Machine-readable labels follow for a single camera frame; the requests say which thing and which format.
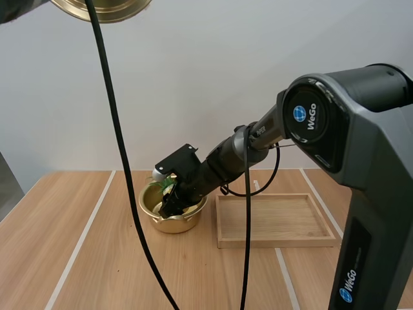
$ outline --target robotic arm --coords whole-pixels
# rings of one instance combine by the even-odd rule
[[[299,77],[263,118],[237,127],[204,162],[184,145],[156,165],[156,180],[177,175],[163,217],[244,173],[245,130],[249,166],[291,138],[352,189],[329,309],[396,309],[413,266],[413,81],[386,64]]]

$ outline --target black cable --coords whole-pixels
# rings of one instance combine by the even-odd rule
[[[244,310],[245,298],[247,297],[248,269],[250,267],[250,246],[251,246],[251,188],[250,188],[250,167],[248,165],[248,142],[250,129],[244,131],[244,170],[245,170],[245,203],[247,205],[247,234],[245,236],[245,260],[243,290],[241,293],[240,310]]]
[[[271,177],[268,179],[268,181],[265,183],[265,185],[262,188],[260,188],[258,191],[252,192],[251,196],[255,196],[255,195],[259,194],[260,192],[265,191],[267,189],[267,187],[270,186],[270,184],[272,183],[274,178],[276,177],[278,167],[279,167],[279,160],[280,160],[280,151],[279,151],[278,143],[276,143],[275,149],[276,149],[276,154],[277,154],[277,160],[276,160],[276,166],[274,167],[274,170],[272,171]],[[228,185],[224,186],[223,188],[224,188],[225,191],[229,192],[230,194],[233,194],[234,196],[246,197],[246,194],[240,194],[238,192],[231,191],[229,189]]]
[[[141,241],[143,252],[145,253],[146,259],[148,260],[148,263],[152,271],[155,274],[156,280],[159,282],[159,285],[161,286],[163,292],[165,293],[172,307],[175,310],[179,310],[177,304],[175,303],[175,300],[172,298],[172,295],[169,293],[168,288],[166,287],[161,274],[157,270],[154,259],[152,258],[152,255],[150,254],[149,247],[148,247],[148,244],[145,239],[145,235],[142,230],[141,222],[139,221],[139,215],[137,213],[137,206],[136,206],[136,199],[135,199],[134,184],[132,182],[132,173],[130,172],[128,156],[126,155],[125,143],[123,141],[123,136],[122,136],[121,123],[119,121],[119,115],[117,114],[115,93],[114,93],[114,88],[112,85],[112,79],[110,77],[109,64],[108,64],[108,60],[106,57],[106,51],[105,51],[105,45],[103,43],[101,27],[99,26],[99,20],[97,19],[93,1],[85,0],[85,3],[88,8],[90,22],[92,23],[93,32],[96,38],[97,50],[99,51],[99,57],[101,60],[103,77],[105,79],[106,91],[108,93],[110,113],[112,115],[112,121],[114,123],[114,128],[115,128],[117,146],[119,147],[119,153],[121,154],[123,170],[125,172],[126,186],[128,188],[130,207],[132,209],[132,216],[134,218],[136,231],[139,236],[139,240]]]

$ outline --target green vegetable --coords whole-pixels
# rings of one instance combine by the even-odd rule
[[[169,186],[171,186],[172,184],[175,184],[175,183],[176,183],[175,178],[171,178],[171,177],[169,176],[169,177],[167,177],[166,179],[164,179],[164,180],[161,181],[161,182],[152,182],[152,183],[149,183],[149,186],[158,186],[158,187],[160,187],[159,192],[163,193],[163,191],[164,191],[165,189],[167,189]]]

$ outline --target light wood tabletop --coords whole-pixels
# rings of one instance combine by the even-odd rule
[[[271,171],[253,170],[251,187]],[[136,193],[150,172],[133,172]],[[240,178],[230,188],[243,192]],[[141,223],[180,309],[239,309],[243,249],[218,249],[215,191],[199,224],[171,235]],[[309,193],[341,238],[350,191],[322,170],[280,170],[266,193]],[[339,247],[252,249],[247,309],[326,309]],[[134,227],[123,172],[43,177],[0,223],[0,309],[171,309]],[[413,281],[400,303],[413,308]]]

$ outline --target gold bowl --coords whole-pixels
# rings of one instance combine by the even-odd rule
[[[202,208],[207,204],[208,196],[205,196],[197,205],[189,207],[184,214],[162,218],[157,210],[162,205],[162,193],[157,186],[145,186],[139,194],[139,205],[150,220],[150,224],[168,234],[179,234],[188,231],[198,224]]]
[[[58,8],[71,16],[90,21],[85,0],[52,0]],[[96,14],[101,23],[123,21],[142,11],[151,0],[94,0]]]

